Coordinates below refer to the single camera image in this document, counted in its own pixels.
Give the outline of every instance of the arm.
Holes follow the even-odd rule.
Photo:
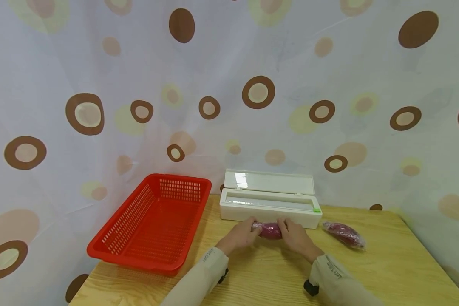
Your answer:
[[[185,276],[168,293],[160,306],[199,306],[221,277],[226,273],[229,255],[239,248],[250,246],[262,232],[257,228],[252,232],[255,218],[249,218],[224,236],[215,247],[185,274]]]
[[[312,264],[309,282],[319,286],[334,306],[382,306],[383,303],[367,291],[359,281],[336,261],[324,254],[309,238],[303,226],[290,219],[278,220],[282,238],[291,250]]]
[[[168,293],[160,306],[198,306],[224,275],[228,257],[211,248]]]

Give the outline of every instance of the red plastic basket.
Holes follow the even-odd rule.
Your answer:
[[[187,258],[211,181],[148,175],[87,247],[90,257],[175,276]]]

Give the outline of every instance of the white sleeve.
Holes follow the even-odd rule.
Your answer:
[[[318,286],[334,306],[384,305],[330,255],[321,255],[313,262],[309,282]]]
[[[199,306],[225,274],[228,257],[213,247],[168,293],[161,306]]]

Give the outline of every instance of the white fabric backdrop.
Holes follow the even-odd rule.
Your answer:
[[[227,167],[399,212],[459,286],[458,114],[459,0],[0,1],[0,305],[64,305],[146,175]]]

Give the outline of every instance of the person's left hand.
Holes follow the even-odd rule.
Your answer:
[[[254,222],[256,222],[255,217],[250,217],[238,223],[216,244],[216,247],[223,251],[226,256],[229,256],[236,249],[253,245],[257,236],[262,232],[261,227],[254,229],[252,232]]]

